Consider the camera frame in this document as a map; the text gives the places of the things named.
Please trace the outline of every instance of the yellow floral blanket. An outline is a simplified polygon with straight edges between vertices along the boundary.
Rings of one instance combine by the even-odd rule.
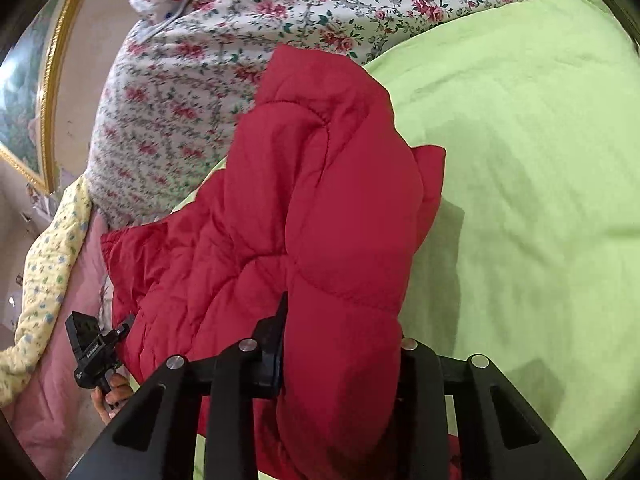
[[[66,189],[53,222],[27,254],[15,345],[0,352],[0,406],[11,403],[24,389],[47,347],[91,209],[81,176]]]

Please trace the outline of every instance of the pink blanket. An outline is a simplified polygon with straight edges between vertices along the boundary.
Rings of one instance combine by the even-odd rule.
[[[98,314],[106,276],[100,254],[100,236],[105,232],[104,219],[94,212],[49,345],[25,390],[3,410],[20,444],[47,480],[63,477],[62,464],[76,426],[81,394],[73,377],[76,360],[64,322],[73,310]]]

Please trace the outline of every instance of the pink rose print fabric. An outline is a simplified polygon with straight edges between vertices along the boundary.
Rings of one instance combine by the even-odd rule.
[[[167,214],[225,156],[280,42],[365,64],[408,38],[523,0],[194,0],[106,81],[86,178],[111,228]]]

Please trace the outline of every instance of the painting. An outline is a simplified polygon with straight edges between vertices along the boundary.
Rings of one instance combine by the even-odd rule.
[[[49,0],[0,65],[0,156],[54,190],[53,116],[66,40],[82,0]]]

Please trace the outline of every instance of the metal screw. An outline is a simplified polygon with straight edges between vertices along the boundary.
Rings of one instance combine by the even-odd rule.
[[[166,360],[166,367],[169,370],[177,370],[184,366],[184,357],[181,355],[172,355]]]
[[[418,348],[418,342],[415,339],[411,339],[410,337],[403,337],[400,342],[400,346],[402,350],[415,350]]]
[[[476,368],[487,368],[489,365],[489,358],[486,355],[476,354],[471,358],[471,364]]]
[[[258,342],[255,339],[242,339],[241,342],[238,343],[238,347],[242,352],[253,352],[256,348],[258,348]]]

